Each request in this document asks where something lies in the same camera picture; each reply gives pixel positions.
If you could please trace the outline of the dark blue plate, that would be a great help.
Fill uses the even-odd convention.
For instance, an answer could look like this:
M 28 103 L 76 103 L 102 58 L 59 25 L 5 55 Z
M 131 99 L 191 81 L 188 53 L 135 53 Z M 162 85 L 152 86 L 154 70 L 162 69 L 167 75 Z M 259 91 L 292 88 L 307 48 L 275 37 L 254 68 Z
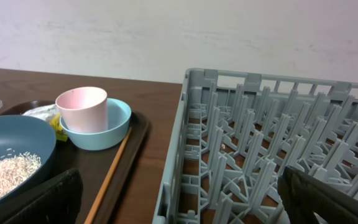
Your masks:
M 39 118 L 0 116 L 0 204 L 48 177 L 56 143 L 51 125 Z

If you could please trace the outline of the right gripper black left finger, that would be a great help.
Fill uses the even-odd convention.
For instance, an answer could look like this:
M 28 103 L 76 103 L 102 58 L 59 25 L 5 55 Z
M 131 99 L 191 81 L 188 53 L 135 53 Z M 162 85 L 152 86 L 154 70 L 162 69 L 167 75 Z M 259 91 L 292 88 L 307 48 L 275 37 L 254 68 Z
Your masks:
M 78 169 L 68 169 L 8 201 L 5 224 L 75 223 L 81 207 L 83 182 Z

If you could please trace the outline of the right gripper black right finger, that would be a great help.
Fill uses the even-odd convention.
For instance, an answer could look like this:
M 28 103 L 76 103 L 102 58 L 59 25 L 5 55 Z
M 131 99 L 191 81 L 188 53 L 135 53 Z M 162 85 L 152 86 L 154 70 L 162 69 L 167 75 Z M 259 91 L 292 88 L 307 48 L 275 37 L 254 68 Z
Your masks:
M 358 224 L 358 200 L 320 180 L 286 166 L 277 180 L 277 190 L 291 223 Z

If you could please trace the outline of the pile of white rice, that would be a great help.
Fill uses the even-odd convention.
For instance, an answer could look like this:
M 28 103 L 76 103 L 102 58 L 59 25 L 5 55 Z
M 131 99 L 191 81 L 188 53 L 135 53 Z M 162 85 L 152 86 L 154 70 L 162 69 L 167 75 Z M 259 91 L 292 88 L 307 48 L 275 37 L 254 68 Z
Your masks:
M 0 157 L 0 198 L 23 184 L 42 165 L 41 158 L 30 152 Z

